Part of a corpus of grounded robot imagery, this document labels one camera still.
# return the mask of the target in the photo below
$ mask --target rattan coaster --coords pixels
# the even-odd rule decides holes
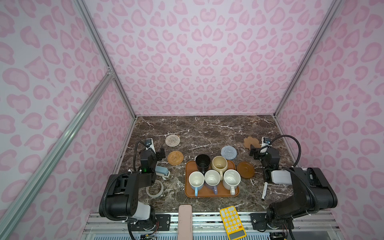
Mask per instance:
[[[177,135],[171,134],[166,138],[166,145],[176,147],[180,143],[180,138]]]
[[[181,152],[179,151],[173,151],[171,152],[169,155],[168,155],[168,158],[167,158],[168,162],[170,165],[173,165],[173,166],[177,166],[179,165],[180,163],[183,162],[184,160],[184,156]]]

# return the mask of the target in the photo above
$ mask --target mug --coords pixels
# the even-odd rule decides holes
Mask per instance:
[[[197,197],[197,192],[204,186],[204,175],[201,172],[195,171],[189,175],[188,179],[191,188],[195,190],[195,197]]]
[[[229,169],[224,173],[223,186],[231,191],[231,195],[233,196],[235,195],[235,188],[239,185],[240,180],[240,174],[236,170]]]
[[[217,194],[217,185],[220,183],[220,174],[215,170],[208,170],[205,175],[205,186],[212,189]]]
[[[211,158],[206,154],[200,154],[195,159],[197,170],[199,170],[203,175],[208,171],[209,165],[211,163]]]
[[[214,157],[211,163],[211,168],[220,174],[220,180],[223,180],[223,174],[228,169],[228,162],[222,156]]]

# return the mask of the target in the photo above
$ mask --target pink leopard print wall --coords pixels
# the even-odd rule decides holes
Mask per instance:
[[[0,218],[105,73],[71,0],[0,2]]]
[[[97,212],[132,119],[110,83],[11,240],[79,239]]]
[[[278,118],[336,192],[346,240],[384,235],[383,12],[382,1],[345,3]]]
[[[331,0],[86,3],[136,114],[271,114]]]

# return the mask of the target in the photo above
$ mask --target white mug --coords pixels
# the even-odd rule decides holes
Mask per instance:
[[[235,195],[235,189],[241,181],[240,174],[233,169],[228,169],[224,173],[223,186],[231,192],[231,195]]]
[[[197,192],[204,186],[204,175],[201,172],[196,171],[191,173],[188,179],[191,188],[195,190],[195,197],[197,197]]]
[[[220,183],[220,174],[215,170],[208,170],[205,175],[205,186],[217,194],[217,185]]]

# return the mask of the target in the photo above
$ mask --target woven coaster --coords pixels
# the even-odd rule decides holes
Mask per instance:
[[[166,145],[176,147],[180,143],[180,138],[177,135],[171,134],[166,138]]]
[[[168,158],[167,158],[168,162],[170,165],[173,165],[173,166],[177,166],[179,165],[180,163],[183,162],[184,160],[184,156],[181,152],[179,151],[173,151],[171,152],[169,155],[168,155]]]
[[[225,146],[221,149],[221,156],[227,160],[232,160],[237,156],[237,151],[232,146]]]

